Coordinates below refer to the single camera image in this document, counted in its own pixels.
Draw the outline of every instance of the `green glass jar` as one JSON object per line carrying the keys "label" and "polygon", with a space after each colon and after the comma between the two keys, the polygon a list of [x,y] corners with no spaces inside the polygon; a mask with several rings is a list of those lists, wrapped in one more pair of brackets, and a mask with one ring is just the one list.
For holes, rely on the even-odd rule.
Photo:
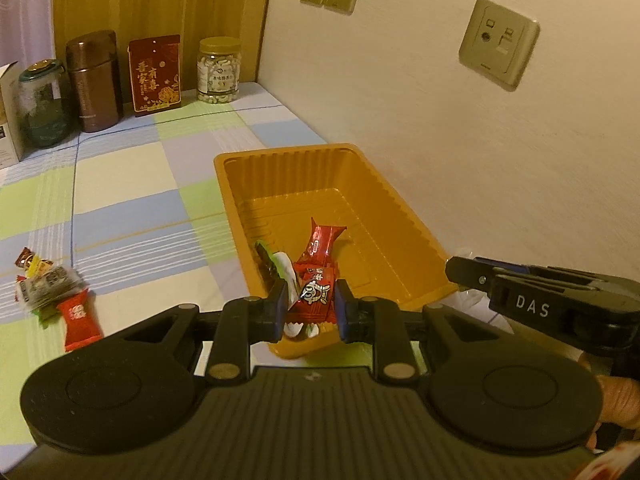
{"label": "green glass jar", "polygon": [[74,107],[65,68],[59,59],[34,63],[18,78],[20,130],[27,142],[48,148],[73,130]]}

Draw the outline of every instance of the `round black pad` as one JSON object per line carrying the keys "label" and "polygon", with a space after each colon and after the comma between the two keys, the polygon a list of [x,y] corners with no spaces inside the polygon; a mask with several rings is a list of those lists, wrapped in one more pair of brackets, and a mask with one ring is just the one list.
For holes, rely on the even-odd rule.
{"label": "round black pad", "polygon": [[160,345],[114,339],[38,368],[20,407],[36,441],[104,454],[167,435],[193,397],[193,377]]}
{"label": "round black pad", "polygon": [[457,434],[499,452],[585,443],[602,407],[593,375],[548,352],[509,350],[484,344],[481,352],[452,357],[431,377],[431,406]]}

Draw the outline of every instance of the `white das lettering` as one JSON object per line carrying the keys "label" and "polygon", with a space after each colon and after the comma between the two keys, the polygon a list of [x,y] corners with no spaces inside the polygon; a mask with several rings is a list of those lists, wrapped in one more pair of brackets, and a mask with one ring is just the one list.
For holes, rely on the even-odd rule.
{"label": "white das lettering", "polygon": [[[526,302],[527,300],[525,299],[524,296],[518,295],[518,302],[516,303],[516,306],[518,308],[524,308]],[[540,312],[537,312],[536,300],[531,300],[531,303],[529,303],[529,306],[527,307],[527,312],[530,312],[532,314],[538,314],[540,317],[546,317],[549,315],[549,304],[543,303],[542,306],[540,307]]]}

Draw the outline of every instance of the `brown canister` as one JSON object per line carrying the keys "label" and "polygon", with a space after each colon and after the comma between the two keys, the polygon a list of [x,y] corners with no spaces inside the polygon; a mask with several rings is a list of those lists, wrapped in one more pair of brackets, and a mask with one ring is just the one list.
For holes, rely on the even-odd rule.
{"label": "brown canister", "polygon": [[116,33],[98,30],[66,44],[66,67],[85,132],[99,132],[122,118]]}

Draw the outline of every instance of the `checkered bedsheet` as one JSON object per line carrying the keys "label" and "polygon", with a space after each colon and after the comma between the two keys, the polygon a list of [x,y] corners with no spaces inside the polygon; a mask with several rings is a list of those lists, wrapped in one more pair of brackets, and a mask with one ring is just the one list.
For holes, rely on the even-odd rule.
{"label": "checkered bedsheet", "polygon": [[[0,170],[0,471],[33,447],[18,397],[63,353],[63,320],[41,329],[14,301],[24,246],[73,265],[105,335],[178,303],[220,310],[246,285],[213,168],[219,153],[324,143],[260,85],[230,105],[183,106],[81,134]],[[276,360],[265,346],[254,362]]]}

